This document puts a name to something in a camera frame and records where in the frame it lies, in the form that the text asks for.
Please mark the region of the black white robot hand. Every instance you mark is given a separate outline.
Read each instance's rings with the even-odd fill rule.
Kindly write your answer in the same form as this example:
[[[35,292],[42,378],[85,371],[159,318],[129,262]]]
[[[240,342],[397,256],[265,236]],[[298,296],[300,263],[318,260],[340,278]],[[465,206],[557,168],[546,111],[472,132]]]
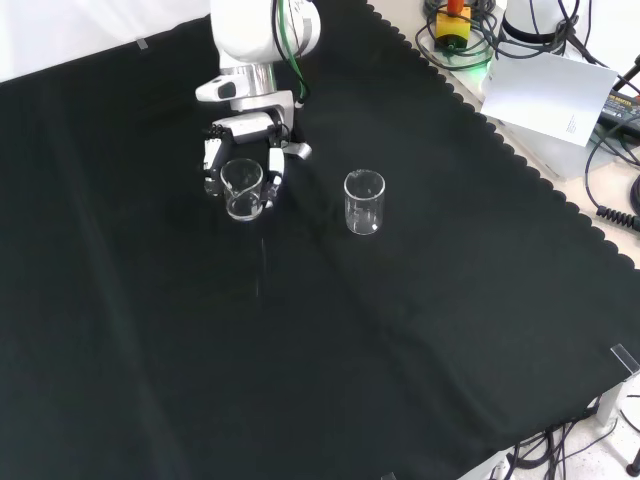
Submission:
[[[294,127],[278,117],[275,109],[243,113],[214,121],[205,132],[202,171],[204,188],[209,196],[223,192],[222,168],[231,161],[238,145],[265,141],[269,146],[266,185],[259,193],[260,207],[270,209],[276,203],[285,177],[285,160],[309,160],[312,148],[299,140]]]

